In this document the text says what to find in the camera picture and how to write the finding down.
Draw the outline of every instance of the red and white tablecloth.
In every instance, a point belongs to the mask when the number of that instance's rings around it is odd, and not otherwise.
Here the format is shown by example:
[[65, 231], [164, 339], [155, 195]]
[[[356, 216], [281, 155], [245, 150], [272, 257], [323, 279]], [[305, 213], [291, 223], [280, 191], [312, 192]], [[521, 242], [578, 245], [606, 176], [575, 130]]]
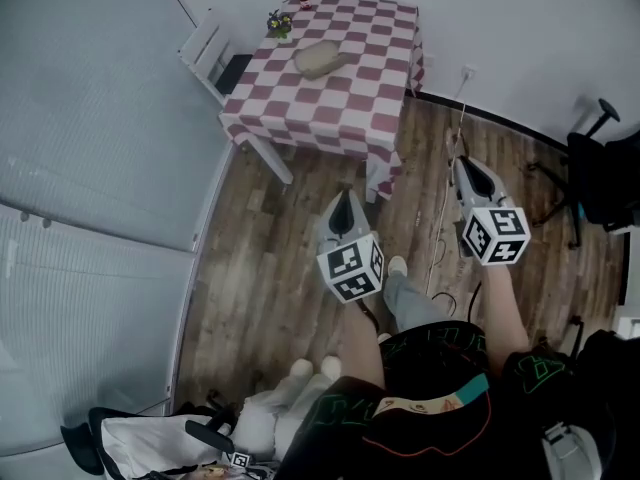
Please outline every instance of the red and white tablecloth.
[[[367, 188], [389, 199], [401, 162], [395, 149], [405, 88], [424, 77], [418, 8], [390, 0], [298, 0], [281, 12], [293, 42], [265, 38], [229, 97], [220, 120], [241, 143], [269, 141], [367, 160]], [[297, 71], [293, 53], [336, 41], [349, 63], [317, 80]]]

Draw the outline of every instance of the black baseboard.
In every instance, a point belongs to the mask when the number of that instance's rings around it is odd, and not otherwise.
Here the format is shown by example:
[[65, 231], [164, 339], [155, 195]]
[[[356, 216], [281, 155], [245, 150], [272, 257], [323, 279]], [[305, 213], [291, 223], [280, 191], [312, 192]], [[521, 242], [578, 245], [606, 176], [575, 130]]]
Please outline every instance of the black baseboard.
[[629, 282], [629, 258], [631, 256], [631, 233], [624, 234], [624, 250], [622, 252], [622, 281], [620, 283], [620, 295], [618, 306], [624, 306], [627, 300], [627, 283]]
[[[406, 95], [410, 98], [413, 98], [413, 93], [409, 90], [406, 91]], [[443, 107], [449, 107], [455, 110], [462, 111], [462, 103], [460, 103], [459, 101], [450, 100], [449, 98], [443, 98], [442, 96], [436, 96], [435, 94], [429, 94], [426, 92], [417, 92], [415, 97], [419, 100], [429, 101], [437, 105], [442, 105]], [[547, 146], [551, 146], [552, 148], [562, 151], [563, 153], [568, 152], [567, 146], [561, 144], [557, 140], [553, 140], [551, 137], [543, 133], [532, 130], [531, 128], [527, 128], [526, 126], [518, 124], [514, 121], [510, 121], [509, 119], [505, 119], [504, 117], [492, 114], [491, 112], [487, 112], [486, 110], [480, 110], [479, 108], [467, 105], [465, 112], [467, 114], [486, 119], [487, 121], [506, 126], [507, 128], [510, 128], [511, 130], [514, 130], [518, 133], [528, 135], [529, 137], [539, 140], [540, 142], [544, 142]]]

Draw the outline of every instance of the red figurine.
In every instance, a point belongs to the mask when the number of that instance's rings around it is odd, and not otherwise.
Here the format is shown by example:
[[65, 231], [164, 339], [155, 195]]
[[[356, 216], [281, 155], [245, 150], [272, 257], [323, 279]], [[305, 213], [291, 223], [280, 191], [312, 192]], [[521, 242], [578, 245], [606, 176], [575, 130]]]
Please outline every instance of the red figurine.
[[311, 9], [311, 0], [300, 0], [300, 9], [303, 11]]

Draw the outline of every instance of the white pants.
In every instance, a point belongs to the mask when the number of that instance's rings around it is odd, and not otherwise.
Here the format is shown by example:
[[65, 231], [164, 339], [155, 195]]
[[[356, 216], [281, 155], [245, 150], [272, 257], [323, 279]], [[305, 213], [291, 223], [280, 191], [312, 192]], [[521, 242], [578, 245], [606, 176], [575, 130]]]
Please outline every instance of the white pants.
[[421, 325], [451, 320], [424, 293], [420, 293], [406, 276], [394, 272], [387, 278], [384, 287], [384, 301], [396, 319], [398, 332]]

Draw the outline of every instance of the black t-shirt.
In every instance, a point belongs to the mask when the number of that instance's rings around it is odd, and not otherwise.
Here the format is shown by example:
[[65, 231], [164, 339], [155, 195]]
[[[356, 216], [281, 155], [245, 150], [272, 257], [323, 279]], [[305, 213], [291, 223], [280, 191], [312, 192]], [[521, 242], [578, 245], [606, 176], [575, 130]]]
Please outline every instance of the black t-shirt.
[[339, 379], [309, 411], [278, 480], [539, 480], [548, 477], [544, 428], [567, 419], [607, 427], [606, 410], [547, 349], [513, 354], [499, 381], [488, 372], [484, 333], [466, 322], [411, 329], [380, 349], [386, 390]]

